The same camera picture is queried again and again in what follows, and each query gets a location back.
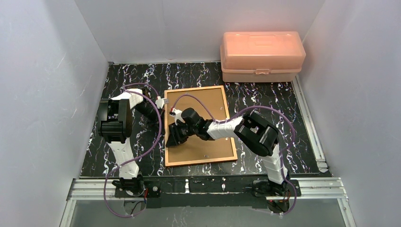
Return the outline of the wooden picture frame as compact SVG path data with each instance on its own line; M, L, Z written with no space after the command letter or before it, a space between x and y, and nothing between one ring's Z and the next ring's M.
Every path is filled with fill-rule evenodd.
M234 139L235 126L240 120L229 121L227 98L223 86L194 87L165 90L165 128L174 123L169 115L172 107L180 111L193 108L205 120L215 118L211 126L212 139L205 141L190 136L182 145L165 149L165 166L189 166L238 159Z

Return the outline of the brown backing board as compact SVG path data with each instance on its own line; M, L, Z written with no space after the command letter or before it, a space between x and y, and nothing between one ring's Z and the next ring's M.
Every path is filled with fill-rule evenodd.
M238 159L223 86L164 91L165 166L189 166Z

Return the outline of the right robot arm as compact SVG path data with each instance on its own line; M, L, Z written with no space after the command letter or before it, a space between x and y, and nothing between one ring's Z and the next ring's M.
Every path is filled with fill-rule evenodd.
M196 135L204 141L238 138L254 154L261 157L268 179L254 183L253 189L261 195L283 196L289 199L290 176L282 160L279 130L258 113L249 111L243 116L227 120L204 119L193 108L170 112L174 122L168 125L167 148L177 147Z

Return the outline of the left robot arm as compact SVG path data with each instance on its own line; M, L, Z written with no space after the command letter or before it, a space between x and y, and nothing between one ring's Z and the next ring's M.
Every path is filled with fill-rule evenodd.
M118 96L100 101L98 134L111 148L119 167L119 179L112 184L128 195L138 197L145 193L140 168L134 161L130 137L133 130L132 110L136 110L155 125L157 133L163 135L165 100L159 94L152 100L145 88L130 88Z

